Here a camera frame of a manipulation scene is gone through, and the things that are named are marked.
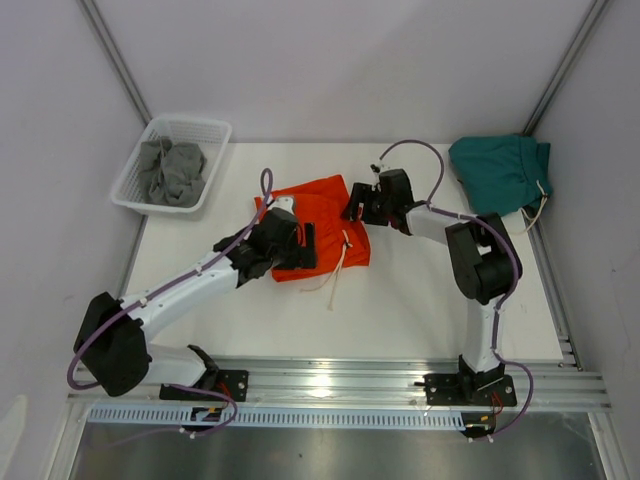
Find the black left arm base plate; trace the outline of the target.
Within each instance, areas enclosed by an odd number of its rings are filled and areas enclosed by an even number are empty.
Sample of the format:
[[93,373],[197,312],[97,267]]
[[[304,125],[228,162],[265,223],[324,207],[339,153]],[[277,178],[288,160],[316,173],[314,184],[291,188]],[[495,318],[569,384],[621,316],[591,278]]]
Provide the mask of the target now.
[[206,372],[191,387],[162,385],[159,398],[175,401],[221,401],[219,394],[222,394],[235,402],[245,402],[249,376],[247,370],[219,370],[216,374]]

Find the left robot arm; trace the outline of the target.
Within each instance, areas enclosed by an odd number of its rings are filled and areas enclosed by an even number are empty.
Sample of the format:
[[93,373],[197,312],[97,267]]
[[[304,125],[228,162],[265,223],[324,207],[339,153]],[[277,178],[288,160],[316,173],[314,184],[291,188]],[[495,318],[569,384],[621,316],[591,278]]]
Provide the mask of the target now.
[[197,345],[154,344],[154,338],[205,300],[241,288],[273,269],[317,263],[315,226],[283,208],[221,239],[185,272],[166,283],[119,299],[107,292],[89,303],[73,351],[109,396],[157,385],[164,400],[204,400],[222,394],[223,375]]

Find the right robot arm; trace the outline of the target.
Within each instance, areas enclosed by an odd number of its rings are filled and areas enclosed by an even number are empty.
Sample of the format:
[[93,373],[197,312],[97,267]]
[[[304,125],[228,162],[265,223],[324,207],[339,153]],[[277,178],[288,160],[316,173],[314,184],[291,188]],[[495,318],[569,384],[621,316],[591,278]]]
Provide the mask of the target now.
[[447,247],[455,284],[467,300],[466,340],[453,388],[465,404],[488,398],[506,381],[501,314],[522,276],[501,217],[458,214],[417,201],[407,173],[393,169],[380,173],[375,184],[354,184],[342,218]]

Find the orange shorts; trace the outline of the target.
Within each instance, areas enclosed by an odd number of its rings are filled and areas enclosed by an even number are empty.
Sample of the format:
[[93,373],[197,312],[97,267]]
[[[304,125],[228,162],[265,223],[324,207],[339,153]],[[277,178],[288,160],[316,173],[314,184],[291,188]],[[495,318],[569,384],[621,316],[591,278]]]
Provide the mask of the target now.
[[328,308],[334,306],[340,274],[346,268],[367,267],[370,264],[371,246],[366,229],[360,221],[341,218],[349,194],[341,175],[314,180],[293,187],[275,190],[271,197],[289,195],[295,198],[295,215],[303,227],[305,223],[315,225],[316,253],[315,269],[272,269],[272,278],[279,282],[290,282],[322,276],[318,285],[332,285]]

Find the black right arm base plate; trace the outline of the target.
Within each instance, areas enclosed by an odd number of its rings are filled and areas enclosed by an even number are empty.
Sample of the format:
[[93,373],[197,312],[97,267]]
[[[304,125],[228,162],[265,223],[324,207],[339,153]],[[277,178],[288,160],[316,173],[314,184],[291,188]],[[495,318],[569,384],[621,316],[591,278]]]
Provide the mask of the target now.
[[431,373],[414,383],[420,387],[430,406],[506,406],[515,407],[517,396],[513,379],[500,375],[486,382],[462,374]]

